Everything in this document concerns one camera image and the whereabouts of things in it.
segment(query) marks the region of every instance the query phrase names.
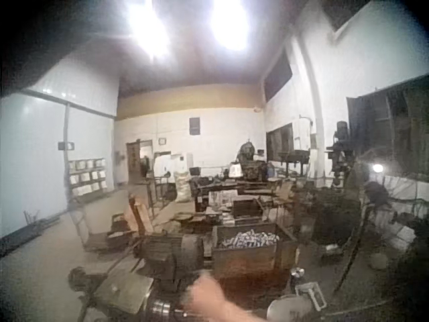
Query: person's hand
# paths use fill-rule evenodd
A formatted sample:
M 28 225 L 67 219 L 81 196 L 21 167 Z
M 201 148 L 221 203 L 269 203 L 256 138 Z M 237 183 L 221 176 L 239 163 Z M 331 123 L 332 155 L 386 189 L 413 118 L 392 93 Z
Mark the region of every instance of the person's hand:
M 189 288 L 190 310 L 207 318 L 216 319 L 226 303 L 219 283 L 209 274 L 202 274 Z

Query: wooden crate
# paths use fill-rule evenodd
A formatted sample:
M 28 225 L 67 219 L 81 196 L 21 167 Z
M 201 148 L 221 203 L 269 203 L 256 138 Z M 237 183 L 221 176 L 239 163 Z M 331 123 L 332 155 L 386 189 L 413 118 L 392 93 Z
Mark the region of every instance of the wooden crate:
M 255 233 L 275 233 L 280 241 L 272 246 L 225 249 L 220 244 L 239 232 L 253 229 Z M 256 223 L 236 227 L 213 228 L 213 274 L 215 278 L 234 278 L 289 270 L 294 265 L 296 238 L 275 223 Z

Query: ceiling light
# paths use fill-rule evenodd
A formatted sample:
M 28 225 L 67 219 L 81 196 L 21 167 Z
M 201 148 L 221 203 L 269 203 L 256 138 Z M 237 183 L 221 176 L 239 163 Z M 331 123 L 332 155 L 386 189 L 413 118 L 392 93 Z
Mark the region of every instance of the ceiling light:
M 384 167 L 381 164 L 374 164 L 373 165 L 373 170 L 376 173 L 381 173 L 384 170 Z
M 226 48 L 246 47 L 249 26 L 240 0 L 214 0 L 211 22 L 215 38 Z
M 147 0 L 145 5 L 129 7 L 129 25 L 135 41 L 151 59 L 154 56 L 163 56 L 167 52 L 167 32 L 156 16 L 151 0 Z

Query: white wall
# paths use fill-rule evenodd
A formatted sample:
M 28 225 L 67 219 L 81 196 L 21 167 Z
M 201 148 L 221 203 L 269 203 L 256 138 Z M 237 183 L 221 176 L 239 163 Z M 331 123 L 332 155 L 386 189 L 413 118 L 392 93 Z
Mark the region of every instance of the white wall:
M 200 135 L 189 134 L 189 118 L 200 118 Z M 166 138 L 160 146 L 158 138 Z M 202 175 L 216 175 L 237 157 L 250 140 L 255 149 L 266 149 L 263 113 L 252 109 L 215 108 L 144 115 L 115 122 L 115 151 L 126 156 L 126 143 L 153 140 L 154 152 L 190 152 Z M 127 160 L 115 167 L 117 182 L 128 181 Z
M 13 94 L 1 102 L 1 236 L 26 225 L 23 212 L 39 218 L 67 207 L 61 104 Z
M 113 190 L 113 124 L 114 120 L 78 109 L 70 109 L 68 141 L 74 150 L 68 152 L 69 160 L 104 158 L 106 183 Z
M 105 158 L 113 189 L 113 117 L 119 77 L 103 44 L 86 44 L 61 60 L 30 89 L 61 98 L 111 118 L 70 108 L 70 160 Z M 24 94 L 1 100 L 1 236 L 25 226 L 23 211 L 39 218 L 67 208 L 63 152 L 65 105 Z
M 118 66 L 108 44 L 89 42 L 64 57 L 30 89 L 115 116 Z
M 426 34 L 393 1 L 371 1 L 334 33 L 319 1 L 309 0 L 290 30 L 285 47 L 294 74 L 266 105 L 267 130 L 313 115 L 318 144 L 330 146 L 337 121 L 348 121 L 346 97 L 429 73 Z M 316 168 L 328 175 L 331 161 L 320 152 Z

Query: bag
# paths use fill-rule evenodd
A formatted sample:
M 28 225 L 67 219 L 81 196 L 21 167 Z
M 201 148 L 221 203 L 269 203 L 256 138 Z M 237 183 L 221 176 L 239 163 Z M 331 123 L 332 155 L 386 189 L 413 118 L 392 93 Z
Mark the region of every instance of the bag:
M 191 179 L 189 172 L 174 172 L 174 180 L 176 181 L 177 203 L 187 203 L 192 200 L 189 180 Z

